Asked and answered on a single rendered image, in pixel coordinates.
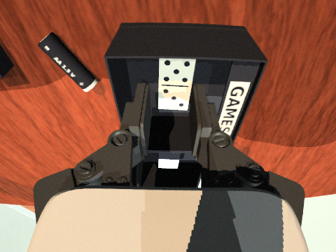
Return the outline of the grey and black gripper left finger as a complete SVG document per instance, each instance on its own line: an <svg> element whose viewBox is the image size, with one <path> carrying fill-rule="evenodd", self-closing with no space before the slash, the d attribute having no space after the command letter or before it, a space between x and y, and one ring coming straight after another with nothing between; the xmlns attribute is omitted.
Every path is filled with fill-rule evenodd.
<svg viewBox="0 0 336 252"><path fill-rule="evenodd" d="M137 83L134 101L126 102L120 129L108 136L105 146L81 160L75 168L35 183L36 224L50 198L63 190L78 186L138 186L138 164L148 154L150 128L150 88L146 83Z"/></svg>

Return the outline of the dark grey rack of labelled bins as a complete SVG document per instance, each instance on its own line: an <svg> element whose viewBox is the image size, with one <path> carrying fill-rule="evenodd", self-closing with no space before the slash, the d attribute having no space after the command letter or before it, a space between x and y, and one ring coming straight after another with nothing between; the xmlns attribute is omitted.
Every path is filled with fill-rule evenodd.
<svg viewBox="0 0 336 252"><path fill-rule="evenodd" d="M247 31L223 24L120 24L104 55L120 124L137 83L150 88L148 154L138 164L139 187L201 188L201 164L192 156L189 123L196 83L204 84L207 102L216 105L220 130L235 142L268 63ZM188 110L158 108L160 59L150 58L196 60ZM158 168L159 153L180 153L178 168Z"/></svg>

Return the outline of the white domino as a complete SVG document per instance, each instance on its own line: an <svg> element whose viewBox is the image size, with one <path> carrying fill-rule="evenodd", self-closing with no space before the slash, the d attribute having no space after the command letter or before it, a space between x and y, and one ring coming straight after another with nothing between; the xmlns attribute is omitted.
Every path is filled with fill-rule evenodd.
<svg viewBox="0 0 336 252"><path fill-rule="evenodd" d="M188 110L196 59L160 59L159 109Z"/></svg>

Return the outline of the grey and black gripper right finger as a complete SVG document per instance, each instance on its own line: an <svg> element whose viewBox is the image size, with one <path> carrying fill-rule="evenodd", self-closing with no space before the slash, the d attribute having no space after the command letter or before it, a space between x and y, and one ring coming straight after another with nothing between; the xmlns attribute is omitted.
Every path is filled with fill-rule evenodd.
<svg viewBox="0 0 336 252"><path fill-rule="evenodd" d="M203 83L192 86L189 123L192 156L202 165L201 188L239 186L273 192L288 201L302 227L303 187L288 178L265 171L233 146L231 136L221 131L216 105L207 102Z"/></svg>

